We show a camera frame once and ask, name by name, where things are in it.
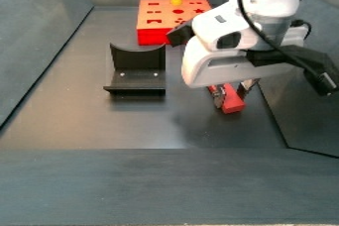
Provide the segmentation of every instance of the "gray floor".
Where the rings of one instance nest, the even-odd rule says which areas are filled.
[[[0,133],[0,149],[284,148],[257,89],[224,115],[181,79],[182,48],[166,48],[164,100],[113,101],[108,44],[137,49],[136,8],[96,8]]]
[[[0,225],[339,224],[339,161],[290,150],[0,153]]]

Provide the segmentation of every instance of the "hole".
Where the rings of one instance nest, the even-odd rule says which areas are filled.
[[[150,23],[157,23],[160,24],[162,21],[161,19],[150,19],[150,20],[146,20],[146,24],[150,24]]]
[[[205,10],[202,10],[202,9],[198,8],[198,9],[194,10],[194,12],[196,12],[197,14],[201,14],[201,13],[205,12]]]
[[[182,13],[184,13],[184,10],[181,10],[181,9],[174,9],[174,10],[173,10],[173,13],[174,13],[174,14],[182,14]]]

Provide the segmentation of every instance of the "red object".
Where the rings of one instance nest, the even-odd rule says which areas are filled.
[[[245,108],[245,102],[238,97],[237,92],[228,83],[224,84],[224,88],[226,91],[226,96],[222,103],[222,112],[225,114],[229,114],[242,111]]]
[[[210,85],[208,86],[208,90],[212,93],[213,96],[216,96],[216,94],[220,96],[220,100],[222,100],[221,103],[221,110],[225,114],[229,113],[234,113],[234,112],[240,112],[244,110],[246,104],[242,101],[242,99],[238,97],[237,92],[234,91],[234,89],[232,88],[232,86],[225,83],[224,85],[224,90],[225,90],[225,94],[220,95],[218,90],[217,90],[217,86],[216,85]]]
[[[182,0],[173,6],[170,0],[140,0],[136,34],[141,46],[169,45],[165,34],[194,16],[210,10],[206,0]]]

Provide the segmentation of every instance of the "wire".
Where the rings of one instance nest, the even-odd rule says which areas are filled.
[[[237,0],[237,3],[238,3],[238,8],[240,8],[240,12],[241,12],[241,15],[245,19],[245,21],[248,22],[249,24],[249,27],[252,28],[252,30],[256,32],[256,34],[258,35],[258,37],[264,40],[264,42],[278,52],[281,53],[286,58],[289,58],[300,67],[302,67],[314,77],[318,77],[318,74],[317,72],[313,70],[313,68],[306,64],[304,63],[304,61],[301,61],[297,57],[294,57],[293,55],[289,55],[276,44],[274,42],[265,36],[264,32],[258,30],[258,28],[254,26],[248,14],[246,14],[246,11],[245,11],[245,8],[244,8],[244,2],[242,0]]]
[[[310,32],[312,32],[312,25],[308,22],[302,21],[302,20],[293,20],[290,22],[290,27],[298,27],[298,26],[302,26],[302,25],[305,25],[306,28],[308,28],[306,34],[302,38],[302,40],[305,40],[308,38]]]

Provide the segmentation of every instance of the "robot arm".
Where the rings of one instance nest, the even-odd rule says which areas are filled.
[[[298,0],[229,0],[198,15],[192,20],[194,36],[182,58],[186,85],[200,87],[258,79],[296,65],[304,68],[318,94],[336,91],[335,65],[324,54],[302,48],[306,28],[290,27],[297,6]]]

